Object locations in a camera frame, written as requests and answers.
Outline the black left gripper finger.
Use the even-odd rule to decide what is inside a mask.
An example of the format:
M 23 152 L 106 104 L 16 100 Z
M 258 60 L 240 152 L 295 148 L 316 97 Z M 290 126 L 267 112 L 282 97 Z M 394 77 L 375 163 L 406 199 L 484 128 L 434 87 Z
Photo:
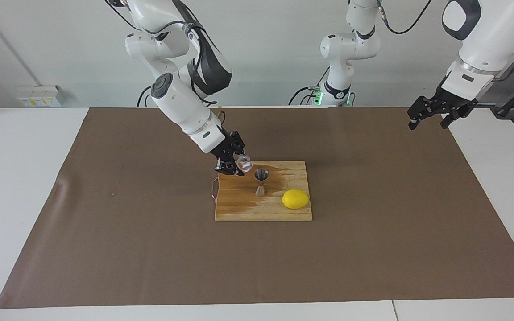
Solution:
M 479 102 L 477 99 L 473 100 L 461 100 L 457 102 L 446 102 L 445 113 L 447 114 L 440 125 L 442 129 L 447 129 L 449 125 L 458 120 L 459 118 L 467 118 L 470 112 L 477 106 Z
M 408 127 L 413 131 L 422 120 L 436 114 L 436 99 L 428 99 L 424 96 L 418 97 L 408 108 L 407 114 L 410 118 Z

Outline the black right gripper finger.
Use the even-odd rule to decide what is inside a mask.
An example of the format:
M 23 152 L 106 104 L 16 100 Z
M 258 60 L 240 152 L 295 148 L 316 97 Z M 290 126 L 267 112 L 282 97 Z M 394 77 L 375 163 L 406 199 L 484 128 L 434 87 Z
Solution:
M 245 175 L 245 172 L 243 172 L 243 170 L 241 170 L 235 162 L 226 162 L 223 160 L 217 161 L 216 167 L 214 168 L 214 170 L 217 173 L 222 173 L 223 175 L 228 175 L 228 176 L 235 175 L 235 176 L 242 177 Z
M 238 131 L 230 132 L 231 148 L 236 155 L 245 154 L 245 143 Z

